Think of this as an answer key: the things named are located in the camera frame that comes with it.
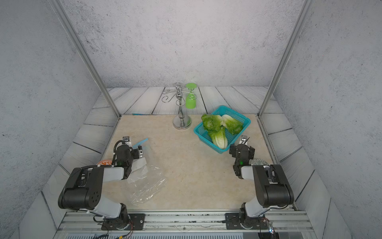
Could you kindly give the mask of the clear zipper bag blue seal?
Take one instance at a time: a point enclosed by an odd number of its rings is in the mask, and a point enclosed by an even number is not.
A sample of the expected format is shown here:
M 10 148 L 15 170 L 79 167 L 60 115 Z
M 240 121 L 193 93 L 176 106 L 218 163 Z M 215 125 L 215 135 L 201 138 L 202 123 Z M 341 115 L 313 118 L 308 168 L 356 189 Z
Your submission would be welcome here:
M 138 206 L 146 203 L 162 190 L 167 183 L 167 177 L 164 166 L 148 138 L 140 141 L 133 148 L 141 148 L 142 154 L 138 159 L 133 160 L 126 189 L 129 204 Z

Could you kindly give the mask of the chinese cabbage dark green leafy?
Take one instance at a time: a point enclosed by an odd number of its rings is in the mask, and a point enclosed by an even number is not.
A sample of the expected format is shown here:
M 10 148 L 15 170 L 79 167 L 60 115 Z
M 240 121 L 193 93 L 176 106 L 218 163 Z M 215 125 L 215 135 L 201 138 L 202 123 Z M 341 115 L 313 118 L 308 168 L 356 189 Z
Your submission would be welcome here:
M 219 131 L 223 127 L 223 118 L 220 115 L 202 115 L 203 127 L 208 132 Z

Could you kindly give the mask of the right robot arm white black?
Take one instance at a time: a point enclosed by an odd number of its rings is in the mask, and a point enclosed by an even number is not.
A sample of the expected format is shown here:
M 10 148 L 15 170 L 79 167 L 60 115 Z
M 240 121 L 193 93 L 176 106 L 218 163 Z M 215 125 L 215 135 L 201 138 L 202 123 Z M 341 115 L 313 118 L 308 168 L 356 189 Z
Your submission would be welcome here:
M 273 228 L 264 217 L 271 209 L 284 209 L 294 202 L 294 194 L 286 175 L 279 164 L 255 165 L 255 148 L 246 144 L 232 144 L 229 154 L 235 158 L 233 170 L 235 175 L 243 180 L 252 180 L 255 186 L 256 197 L 242 204 L 235 220 L 247 230 L 254 229 L 264 222 L 269 231 Z

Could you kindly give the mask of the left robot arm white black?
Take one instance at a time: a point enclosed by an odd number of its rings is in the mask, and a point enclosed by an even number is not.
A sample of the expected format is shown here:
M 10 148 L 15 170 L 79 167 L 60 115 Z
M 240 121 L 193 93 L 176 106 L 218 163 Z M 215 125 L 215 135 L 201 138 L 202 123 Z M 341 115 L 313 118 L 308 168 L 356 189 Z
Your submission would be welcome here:
M 100 217 L 101 229 L 133 230 L 133 218 L 128 214 L 126 205 L 115 203 L 102 195 L 102 186 L 106 182 L 128 179 L 134 160 L 143 158 L 143 149 L 139 145 L 133 148 L 121 140 L 113 149 L 111 165 L 90 165 L 74 168 L 58 198 L 61 209 L 85 211 Z

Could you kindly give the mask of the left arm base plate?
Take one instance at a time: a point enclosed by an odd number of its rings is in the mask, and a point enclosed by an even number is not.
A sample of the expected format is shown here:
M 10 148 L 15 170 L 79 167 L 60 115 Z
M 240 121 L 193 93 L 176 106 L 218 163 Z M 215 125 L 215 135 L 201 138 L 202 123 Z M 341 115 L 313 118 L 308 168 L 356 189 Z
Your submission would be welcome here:
M 128 213 L 122 214 L 115 219 L 104 219 L 101 225 L 102 231 L 142 231 L 146 214 Z

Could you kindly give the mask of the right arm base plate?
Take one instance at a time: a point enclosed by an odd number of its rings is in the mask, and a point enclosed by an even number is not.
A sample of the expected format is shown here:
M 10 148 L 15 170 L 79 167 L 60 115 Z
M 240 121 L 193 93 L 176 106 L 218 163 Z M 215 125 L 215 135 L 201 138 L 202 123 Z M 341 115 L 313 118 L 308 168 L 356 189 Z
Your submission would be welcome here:
M 267 222 L 263 218 L 249 218 L 239 213 L 226 213 L 222 221 L 227 230 L 266 230 Z

